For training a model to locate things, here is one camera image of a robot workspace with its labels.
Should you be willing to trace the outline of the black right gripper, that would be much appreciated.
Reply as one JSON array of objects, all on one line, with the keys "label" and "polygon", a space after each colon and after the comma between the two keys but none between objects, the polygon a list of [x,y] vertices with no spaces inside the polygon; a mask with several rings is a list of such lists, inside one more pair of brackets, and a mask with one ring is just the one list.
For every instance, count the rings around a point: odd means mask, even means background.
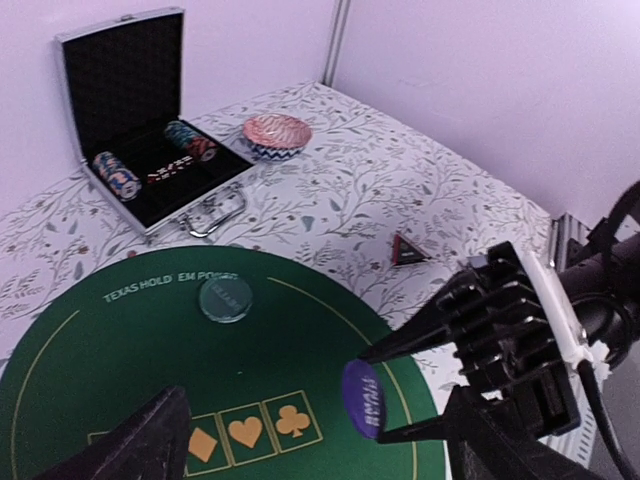
[{"label": "black right gripper", "polygon": [[[563,435],[580,425],[569,373],[511,243],[468,262],[399,329],[357,358],[381,363],[449,342],[469,385],[480,393],[499,392],[532,436]],[[382,431],[376,442],[443,441],[446,424],[432,417]]]}]

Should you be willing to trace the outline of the purple small blind button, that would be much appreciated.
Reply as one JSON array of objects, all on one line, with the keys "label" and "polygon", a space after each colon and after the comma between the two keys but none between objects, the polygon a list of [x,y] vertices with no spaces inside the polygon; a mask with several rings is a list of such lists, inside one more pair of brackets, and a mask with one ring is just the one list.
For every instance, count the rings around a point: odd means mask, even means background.
[{"label": "purple small blind button", "polygon": [[387,408],[376,370],[363,360],[352,360],[343,369],[341,387],[344,408],[356,431],[377,440],[386,425]]}]

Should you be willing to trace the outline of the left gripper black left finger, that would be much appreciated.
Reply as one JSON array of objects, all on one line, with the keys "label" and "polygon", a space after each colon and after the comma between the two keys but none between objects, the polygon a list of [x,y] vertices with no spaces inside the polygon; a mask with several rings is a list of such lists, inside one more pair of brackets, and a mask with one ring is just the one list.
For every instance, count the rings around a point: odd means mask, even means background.
[{"label": "left gripper black left finger", "polygon": [[39,479],[182,479],[191,411],[186,390],[169,386],[113,431]]}]

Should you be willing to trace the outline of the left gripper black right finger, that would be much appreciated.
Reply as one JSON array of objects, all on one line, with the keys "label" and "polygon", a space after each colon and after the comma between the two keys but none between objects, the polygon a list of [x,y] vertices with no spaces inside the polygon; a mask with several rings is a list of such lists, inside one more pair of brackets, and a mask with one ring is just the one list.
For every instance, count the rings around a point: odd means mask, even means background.
[{"label": "left gripper black right finger", "polygon": [[528,436],[506,411],[468,387],[443,413],[454,479],[596,479],[582,465]]}]

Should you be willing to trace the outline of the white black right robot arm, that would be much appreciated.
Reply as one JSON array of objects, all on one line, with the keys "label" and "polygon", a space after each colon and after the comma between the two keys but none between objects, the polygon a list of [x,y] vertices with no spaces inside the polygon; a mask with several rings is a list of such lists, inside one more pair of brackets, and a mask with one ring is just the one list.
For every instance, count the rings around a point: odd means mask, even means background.
[{"label": "white black right robot arm", "polygon": [[374,365],[445,344],[455,346],[469,386],[497,391],[531,435],[578,425],[569,376],[597,362],[618,366],[639,338],[639,240],[618,240],[639,213],[632,186],[563,271],[503,242],[470,258],[400,329],[360,355]]}]

